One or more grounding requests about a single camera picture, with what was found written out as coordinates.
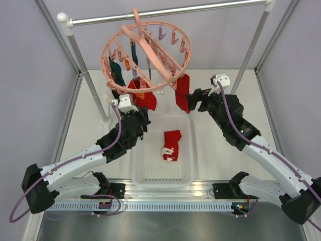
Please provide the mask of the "cream brown sock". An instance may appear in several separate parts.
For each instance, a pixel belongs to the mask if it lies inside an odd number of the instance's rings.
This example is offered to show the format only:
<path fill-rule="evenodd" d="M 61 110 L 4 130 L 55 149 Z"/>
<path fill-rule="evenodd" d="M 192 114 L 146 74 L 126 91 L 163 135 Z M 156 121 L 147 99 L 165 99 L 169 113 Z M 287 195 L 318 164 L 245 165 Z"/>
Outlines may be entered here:
<path fill-rule="evenodd" d="M 146 57 L 146 63 L 148 66 L 148 74 L 149 74 L 149 79 L 151 80 L 151 61 L 148 57 Z"/>

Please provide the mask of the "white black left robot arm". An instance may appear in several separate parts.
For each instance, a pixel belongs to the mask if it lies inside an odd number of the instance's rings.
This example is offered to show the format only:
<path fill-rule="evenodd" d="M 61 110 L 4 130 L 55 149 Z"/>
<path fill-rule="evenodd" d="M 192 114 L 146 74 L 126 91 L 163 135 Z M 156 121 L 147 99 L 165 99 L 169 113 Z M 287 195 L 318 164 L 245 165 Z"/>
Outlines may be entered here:
<path fill-rule="evenodd" d="M 26 169 L 22 190 L 32 214 L 47 210 L 56 201 L 74 196 L 85 199 L 92 195 L 98 198 L 108 196 L 110 184 L 101 172 L 85 179 L 77 176 L 126 155 L 138 140 L 143 140 L 150 124 L 146 107 L 128 113 L 115 113 L 118 118 L 115 127 L 81 154 L 49 166 L 32 164 Z"/>

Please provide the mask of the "pink round clip hanger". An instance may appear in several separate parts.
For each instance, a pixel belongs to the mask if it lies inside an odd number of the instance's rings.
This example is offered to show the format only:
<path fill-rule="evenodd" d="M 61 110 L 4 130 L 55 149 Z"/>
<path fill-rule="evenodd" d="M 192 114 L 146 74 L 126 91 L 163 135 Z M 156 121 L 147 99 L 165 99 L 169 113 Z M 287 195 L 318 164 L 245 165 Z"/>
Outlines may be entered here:
<path fill-rule="evenodd" d="M 138 97 L 143 98 L 147 92 L 162 89 L 170 86 L 172 89 L 177 88 L 177 79 L 181 77 L 190 62 L 192 54 L 192 45 L 189 37 L 179 27 L 163 21 L 141 21 L 141 16 L 136 8 L 133 9 L 134 24 L 122 25 L 120 31 L 116 33 L 106 44 L 101 55 L 101 70 L 107 81 L 107 87 L 117 91 L 119 94 L 135 93 Z M 179 63 L 169 51 L 147 30 L 148 26 L 167 27 L 172 30 L 171 44 L 178 46 L 179 51 L 184 54 L 182 63 Z M 140 67 L 134 62 L 133 58 L 127 53 L 121 45 L 118 38 L 126 36 L 129 40 L 137 44 L 147 57 L 152 66 L 156 69 L 163 83 L 153 84 L 151 78 L 146 76 Z M 137 89 L 122 86 L 116 83 L 116 77 L 112 74 L 110 63 L 118 59 L 119 63 L 125 64 L 125 69 L 135 70 L 139 76 L 140 87 Z"/>

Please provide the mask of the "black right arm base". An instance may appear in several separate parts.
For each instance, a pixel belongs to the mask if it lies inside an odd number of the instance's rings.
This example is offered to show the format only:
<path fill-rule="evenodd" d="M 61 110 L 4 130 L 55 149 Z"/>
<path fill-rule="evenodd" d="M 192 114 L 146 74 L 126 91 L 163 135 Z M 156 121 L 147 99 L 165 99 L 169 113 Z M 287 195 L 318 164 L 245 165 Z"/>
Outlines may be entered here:
<path fill-rule="evenodd" d="M 248 173 L 240 171 L 234 177 L 232 177 L 228 182 L 224 183 L 213 183 L 213 193 L 216 199 L 248 199 L 248 195 L 244 194 L 239 184 L 241 180 L 246 176 L 249 176 Z"/>

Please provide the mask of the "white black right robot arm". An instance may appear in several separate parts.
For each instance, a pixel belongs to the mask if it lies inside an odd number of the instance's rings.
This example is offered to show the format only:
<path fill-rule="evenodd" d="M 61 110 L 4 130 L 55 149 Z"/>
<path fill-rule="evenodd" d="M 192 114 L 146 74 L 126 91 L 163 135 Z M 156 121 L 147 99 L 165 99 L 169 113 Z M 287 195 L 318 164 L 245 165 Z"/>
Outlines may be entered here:
<path fill-rule="evenodd" d="M 231 180 L 229 193 L 234 198 L 255 196 L 280 207 L 297 224 L 304 224 L 320 207 L 320 178 L 299 170 L 275 150 L 260 131 L 243 117 L 244 107 L 236 95 L 196 89 L 186 96 L 189 110 L 208 112 L 225 140 L 259 163 L 276 183 L 239 172 Z"/>

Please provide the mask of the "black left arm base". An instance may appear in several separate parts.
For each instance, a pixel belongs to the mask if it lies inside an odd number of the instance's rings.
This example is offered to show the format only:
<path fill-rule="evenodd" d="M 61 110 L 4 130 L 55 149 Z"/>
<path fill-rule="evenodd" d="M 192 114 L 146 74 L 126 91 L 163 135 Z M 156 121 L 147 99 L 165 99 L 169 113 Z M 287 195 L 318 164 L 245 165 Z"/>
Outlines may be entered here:
<path fill-rule="evenodd" d="M 123 199 L 125 194 L 125 184 L 123 183 L 110 183 L 105 175 L 101 172 L 94 172 L 92 174 L 94 180 L 98 181 L 99 189 L 91 195 L 81 195 L 81 199 L 102 199 L 109 198 L 109 196 Z"/>

